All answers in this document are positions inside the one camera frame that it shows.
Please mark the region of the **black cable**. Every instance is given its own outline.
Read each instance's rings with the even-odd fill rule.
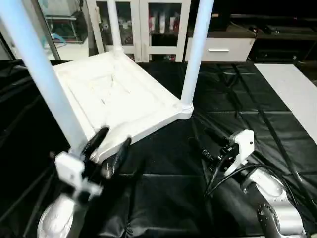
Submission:
[[[263,165],[263,164],[253,164],[253,165],[247,165],[247,166],[243,166],[241,168],[238,168],[237,170],[235,170],[234,172],[232,172],[231,174],[225,176],[222,180],[220,180],[216,186],[211,190],[209,191],[206,196],[209,196],[209,195],[212,195],[214,193],[214,191],[220,187],[224,182],[226,182],[229,178],[235,176],[236,174],[240,173],[241,171],[243,170],[246,170],[246,169],[254,169],[254,168],[266,168],[268,170],[270,170],[270,172],[273,174],[273,176],[275,176],[276,178],[280,179],[281,180],[281,183],[283,184],[283,186],[285,187],[285,189],[287,190],[287,192],[289,193],[291,199],[293,200],[294,204],[297,205],[296,203],[296,199],[294,197],[294,194],[293,192],[290,190],[289,186],[287,185],[287,183],[285,182],[284,178],[281,176],[278,176],[277,174],[283,174],[283,172],[278,169],[278,168],[274,168],[272,166],[268,166],[268,165]]]
[[[204,196],[207,195],[208,193],[208,190],[212,187],[213,185],[213,182],[214,180],[216,179],[219,171],[220,171],[220,168],[223,166],[223,164],[228,160],[230,159],[231,157],[235,157],[237,154],[239,154],[239,146],[238,144],[234,144],[232,147],[231,147],[231,150],[226,153],[222,158],[221,160],[217,163],[216,167],[215,167],[215,171],[214,171],[214,174],[212,175],[212,178],[211,180],[209,181],[208,185],[207,185],[207,188],[206,188],[206,191],[205,191],[205,194]]]
[[[249,177],[253,174],[253,172],[254,172],[256,169],[257,169],[257,168],[251,169],[251,170],[247,173],[247,175],[245,175],[245,177],[243,178],[242,183],[244,183],[245,181],[247,181],[247,180],[249,179]]]
[[[224,157],[221,158],[221,160],[217,163],[216,167],[215,167],[215,170],[214,170],[214,173],[212,175],[212,178],[210,179],[208,185],[207,185],[207,188],[206,188],[206,191],[205,191],[205,194],[204,196],[207,196],[208,194],[208,190],[212,187],[213,185],[213,182],[214,180],[216,179],[218,173],[219,173],[219,170],[220,168],[223,166],[224,162],[226,162],[226,160],[228,160],[230,158],[229,155],[225,155]]]

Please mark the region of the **white drawer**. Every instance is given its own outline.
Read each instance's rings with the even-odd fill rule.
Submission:
[[[188,39],[185,61],[189,60],[193,38]],[[253,38],[207,38],[202,61],[246,61]]]

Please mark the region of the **wrinkled black fabric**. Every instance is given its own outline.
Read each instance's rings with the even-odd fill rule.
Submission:
[[[141,67],[180,98],[185,64],[149,63]],[[252,64],[237,67],[316,201],[317,146]],[[253,156],[252,160],[289,173],[256,105],[236,76],[229,64],[201,66],[193,116],[130,147],[120,175],[105,181],[103,194],[91,204],[81,237],[262,235],[256,214],[235,180],[221,186],[212,199],[203,200],[210,173],[202,158],[188,146],[188,138],[194,137],[217,155],[219,146],[205,135],[206,127],[222,134],[252,129],[256,150],[266,158],[262,161]],[[13,68],[12,62],[0,65],[0,111],[1,216],[51,166],[53,154],[67,150],[68,144],[27,71]],[[39,193],[52,173],[53,167],[0,223],[0,237],[22,236]],[[287,180],[300,201],[306,229],[317,232],[293,177],[289,175]],[[55,175],[27,238],[36,237],[41,213],[67,189]]]

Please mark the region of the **glass cabinet door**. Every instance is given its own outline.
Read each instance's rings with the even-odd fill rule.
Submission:
[[[55,58],[53,56],[52,50],[51,50],[50,46],[48,45],[46,38],[45,38],[44,29],[42,29],[42,27],[41,27],[41,24],[40,24],[38,17],[33,9],[33,6],[28,1],[23,1],[23,4],[24,4],[25,10],[26,10],[26,12],[31,20],[31,23],[34,27],[34,30],[35,30],[38,38],[40,39],[41,46],[43,47],[46,55],[48,56],[48,59],[54,60]],[[0,19],[0,31],[1,31],[1,34],[3,36],[3,40],[5,40],[6,44],[9,46],[11,52],[13,53],[13,56],[16,59],[21,59],[20,52],[19,52],[18,48],[15,46],[11,36],[9,35],[8,31],[6,30],[1,19]]]
[[[61,60],[78,60],[88,54],[86,5],[78,0],[38,0]]]
[[[180,48],[185,44],[189,6],[190,1],[186,0],[140,2],[144,62],[162,59],[182,61],[182,55],[180,56],[179,53]]]
[[[116,1],[121,43],[124,52],[135,62],[141,62],[141,49],[137,48],[137,45],[140,45],[140,33],[137,33],[140,24],[138,6],[138,0]],[[97,0],[96,8],[103,48],[109,51],[113,42],[107,1]]]

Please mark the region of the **shelf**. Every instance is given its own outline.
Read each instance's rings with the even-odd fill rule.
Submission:
[[[77,11],[73,13],[71,16],[54,16],[54,15],[45,15],[46,20],[71,20],[75,21],[78,17],[80,17],[82,13]]]
[[[312,40],[317,41],[317,32],[311,33],[275,33],[271,34],[258,29],[257,34],[249,30],[254,27],[253,24],[233,24],[230,23],[226,31],[209,31],[207,37],[210,38],[256,38],[256,39],[274,39],[274,40]],[[192,37],[194,29],[188,30],[188,37]]]
[[[161,32],[150,32],[149,33],[150,35],[173,35],[173,36],[178,36],[178,31],[169,31],[169,32],[164,32],[164,33],[161,33]]]
[[[188,30],[188,37],[193,37],[194,29]],[[210,38],[255,38],[255,34],[244,27],[230,23],[226,31],[209,31]]]

